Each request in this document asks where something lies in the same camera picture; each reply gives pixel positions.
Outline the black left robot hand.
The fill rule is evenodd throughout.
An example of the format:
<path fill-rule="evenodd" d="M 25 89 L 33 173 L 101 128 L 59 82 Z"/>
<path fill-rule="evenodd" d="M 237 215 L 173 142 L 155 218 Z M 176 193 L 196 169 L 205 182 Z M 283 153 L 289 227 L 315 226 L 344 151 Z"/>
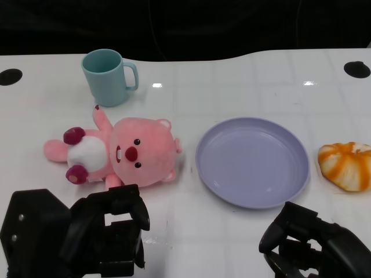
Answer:
<path fill-rule="evenodd" d="M 1 228 L 7 277 L 128 277 L 143 268 L 150 229 L 137 185 L 65 206 L 47 189 L 13 193 Z"/>

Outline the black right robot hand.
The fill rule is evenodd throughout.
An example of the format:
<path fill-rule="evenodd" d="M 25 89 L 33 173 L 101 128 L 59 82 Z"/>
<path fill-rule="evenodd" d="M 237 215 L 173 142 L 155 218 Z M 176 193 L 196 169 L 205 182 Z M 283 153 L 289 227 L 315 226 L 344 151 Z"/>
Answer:
<path fill-rule="evenodd" d="M 370 250 L 350 230 L 286 202 L 267 228 L 259 251 L 275 277 L 370 277 Z"/>

